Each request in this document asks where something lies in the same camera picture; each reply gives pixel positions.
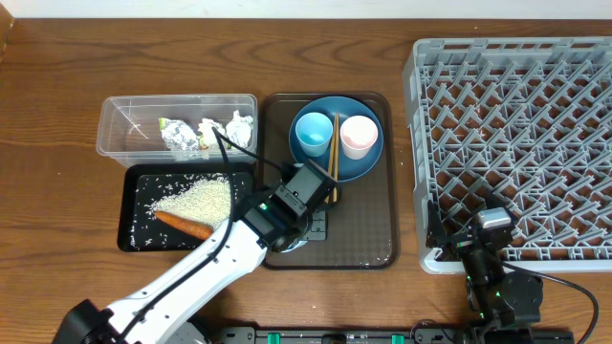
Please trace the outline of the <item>white tissue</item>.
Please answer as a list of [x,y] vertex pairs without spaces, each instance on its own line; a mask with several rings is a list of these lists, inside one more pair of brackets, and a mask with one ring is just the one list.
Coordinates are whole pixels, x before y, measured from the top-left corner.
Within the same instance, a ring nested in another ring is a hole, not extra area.
[[253,117],[242,116],[238,110],[234,110],[232,120],[226,125],[226,135],[241,148],[248,148],[251,142],[253,129]]
[[199,145],[202,150],[218,150],[219,143],[214,134],[214,131],[217,131],[221,135],[226,134],[225,127],[210,118],[203,118],[202,121],[198,124],[198,132],[199,135]]

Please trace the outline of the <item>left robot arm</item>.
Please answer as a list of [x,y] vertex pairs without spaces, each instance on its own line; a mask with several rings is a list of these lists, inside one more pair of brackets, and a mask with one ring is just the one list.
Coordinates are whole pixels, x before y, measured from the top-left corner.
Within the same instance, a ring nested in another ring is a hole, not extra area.
[[284,250],[299,224],[322,207],[337,185],[314,161],[286,164],[283,178],[243,197],[196,249],[149,285],[98,309],[85,299],[66,313],[58,343],[165,343],[210,299]]

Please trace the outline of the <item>white rice pile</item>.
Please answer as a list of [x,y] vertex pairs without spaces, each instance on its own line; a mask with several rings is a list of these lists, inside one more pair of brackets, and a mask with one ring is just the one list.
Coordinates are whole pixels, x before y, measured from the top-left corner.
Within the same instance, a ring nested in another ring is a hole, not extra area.
[[154,201],[148,210],[152,217],[160,211],[215,229],[230,215],[229,181],[221,174],[193,181],[178,193]]

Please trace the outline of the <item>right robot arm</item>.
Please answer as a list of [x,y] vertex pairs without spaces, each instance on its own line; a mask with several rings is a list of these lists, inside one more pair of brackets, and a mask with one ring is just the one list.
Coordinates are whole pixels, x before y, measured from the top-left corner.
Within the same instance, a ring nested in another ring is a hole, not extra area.
[[471,224],[447,233],[434,202],[427,203],[426,246],[442,250],[444,258],[457,258],[466,273],[469,305],[480,315],[453,336],[454,343],[533,343],[529,325],[540,320],[543,283],[528,273],[507,272],[498,251],[512,240],[517,217],[494,196]]

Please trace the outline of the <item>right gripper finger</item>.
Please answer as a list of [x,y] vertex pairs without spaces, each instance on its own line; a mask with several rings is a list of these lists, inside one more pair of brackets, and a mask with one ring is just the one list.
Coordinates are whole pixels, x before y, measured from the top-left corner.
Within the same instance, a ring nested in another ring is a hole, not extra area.
[[434,202],[428,201],[426,246],[429,248],[444,247],[446,243],[447,233],[441,221],[440,214]]
[[510,210],[507,205],[496,196],[491,190],[485,193],[485,211],[487,213],[503,213],[505,215],[510,214]]

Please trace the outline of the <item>orange carrot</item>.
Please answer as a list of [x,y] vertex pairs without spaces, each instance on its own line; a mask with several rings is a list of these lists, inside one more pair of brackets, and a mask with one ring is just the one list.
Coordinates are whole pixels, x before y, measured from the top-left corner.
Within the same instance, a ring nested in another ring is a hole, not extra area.
[[184,219],[164,211],[156,211],[155,216],[157,219],[166,223],[167,225],[202,241],[208,239],[214,232],[214,229],[209,225]]

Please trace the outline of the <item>foil wrapper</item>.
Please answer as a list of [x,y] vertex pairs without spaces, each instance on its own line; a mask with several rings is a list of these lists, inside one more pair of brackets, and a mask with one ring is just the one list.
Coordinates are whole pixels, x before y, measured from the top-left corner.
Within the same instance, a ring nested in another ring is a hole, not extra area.
[[180,119],[159,118],[159,128],[165,146],[170,151],[197,151],[199,139]]

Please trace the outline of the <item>pink cup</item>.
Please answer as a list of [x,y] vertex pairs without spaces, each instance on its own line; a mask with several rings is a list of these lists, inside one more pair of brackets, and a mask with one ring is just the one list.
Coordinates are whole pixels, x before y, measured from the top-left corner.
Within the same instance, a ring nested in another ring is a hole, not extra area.
[[351,160],[360,160],[377,141],[379,132],[373,119],[352,116],[343,122],[339,135],[344,155]]

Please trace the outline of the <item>light blue bowl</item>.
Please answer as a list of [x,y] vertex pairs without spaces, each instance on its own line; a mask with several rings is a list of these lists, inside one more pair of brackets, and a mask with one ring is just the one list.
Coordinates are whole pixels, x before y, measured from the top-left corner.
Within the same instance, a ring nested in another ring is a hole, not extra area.
[[295,241],[293,243],[291,243],[286,249],[282,250],[282,253],[288,253],[292,250],[298,249],[300,247],[303,247],[307,244],[307,241],[304,240],[298,240]]

